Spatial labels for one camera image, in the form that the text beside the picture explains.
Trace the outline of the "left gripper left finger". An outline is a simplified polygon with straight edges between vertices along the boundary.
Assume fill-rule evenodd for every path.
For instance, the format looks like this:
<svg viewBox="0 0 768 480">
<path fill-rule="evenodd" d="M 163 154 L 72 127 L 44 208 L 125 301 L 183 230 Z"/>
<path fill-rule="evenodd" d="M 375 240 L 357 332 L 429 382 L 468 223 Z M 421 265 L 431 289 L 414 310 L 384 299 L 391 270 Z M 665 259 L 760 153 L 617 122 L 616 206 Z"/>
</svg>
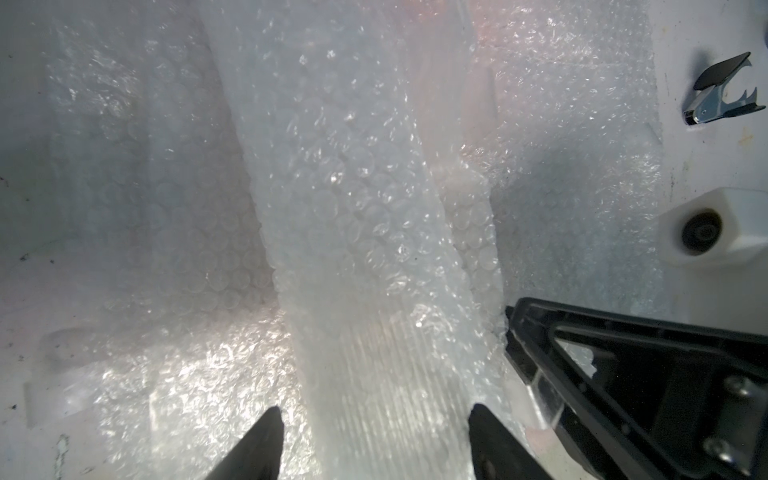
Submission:
<svg viewBox="0 0 768 480">
<path fill-rule="evenodd" d="M 205 480 L 276 480 L 285 424 L 278 406 L 268 408 Z"/>
</svg>

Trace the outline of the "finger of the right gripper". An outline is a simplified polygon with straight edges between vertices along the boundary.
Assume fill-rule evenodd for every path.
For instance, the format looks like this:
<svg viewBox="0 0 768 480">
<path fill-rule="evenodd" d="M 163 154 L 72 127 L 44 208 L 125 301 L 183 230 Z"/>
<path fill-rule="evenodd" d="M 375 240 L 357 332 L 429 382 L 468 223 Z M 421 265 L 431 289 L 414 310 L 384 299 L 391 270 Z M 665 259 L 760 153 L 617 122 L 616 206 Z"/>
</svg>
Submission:
<svg viewBox="0 0 768 480">
<path fill-rule="evenodd" d="M 600 479 L 763 479 L 767 339 L 523 298 L 507 351 L 562 400 L 571 456 Z"/>
</svg>

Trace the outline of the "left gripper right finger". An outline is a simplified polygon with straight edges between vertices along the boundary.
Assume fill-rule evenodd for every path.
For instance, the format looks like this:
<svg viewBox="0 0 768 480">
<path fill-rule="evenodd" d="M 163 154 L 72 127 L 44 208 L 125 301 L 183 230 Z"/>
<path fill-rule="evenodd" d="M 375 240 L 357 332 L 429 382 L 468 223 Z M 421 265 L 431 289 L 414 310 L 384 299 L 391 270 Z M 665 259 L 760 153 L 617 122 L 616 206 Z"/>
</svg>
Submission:
<svg viewBox="0 0 768 480">
<path fill-rule="evenodd" d="M 477 480 L 552 480 L 484 404 L 473 405 L 468 425 L 472 465 Z"/>
</svg>

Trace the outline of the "clear bubble wrap sheet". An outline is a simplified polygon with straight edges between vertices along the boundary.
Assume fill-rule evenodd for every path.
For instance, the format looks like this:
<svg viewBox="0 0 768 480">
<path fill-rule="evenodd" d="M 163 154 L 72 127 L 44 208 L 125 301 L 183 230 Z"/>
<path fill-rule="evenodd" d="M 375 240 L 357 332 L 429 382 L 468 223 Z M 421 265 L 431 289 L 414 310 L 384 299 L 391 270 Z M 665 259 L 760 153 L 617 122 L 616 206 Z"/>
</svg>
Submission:
<svg viewBox="0 0 768 480">
<path fill-rule="evenodd" d="M 232 116 L 187 1 L 64 1 L 46 64 L 71 292 L 47 369 L 109 479 L 201 479 L 265 411 L 320 469 Z"/>
<path fill-rule="evenodd" d="M 535 297 L 666 317 L 648 3 L 469 8 L 479 96 L 493 116 L 464 154 L 491 185 L 506 303 Z"/>
</svg>

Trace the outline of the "bubble vase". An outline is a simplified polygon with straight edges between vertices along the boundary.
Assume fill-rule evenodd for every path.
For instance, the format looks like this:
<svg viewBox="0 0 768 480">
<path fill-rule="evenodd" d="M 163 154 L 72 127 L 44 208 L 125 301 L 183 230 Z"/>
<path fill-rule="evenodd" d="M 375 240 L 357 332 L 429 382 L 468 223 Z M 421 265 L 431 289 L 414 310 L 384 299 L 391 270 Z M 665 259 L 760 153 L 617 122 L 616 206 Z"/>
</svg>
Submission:
<svg viewBox="0 0 768 480">
<path fill-rule="evenodd" d="M 470 479 L 503 402 L 485 183 L 458 155 L 461 6 L 203 1 L 327 479 Z"/>
</svg>

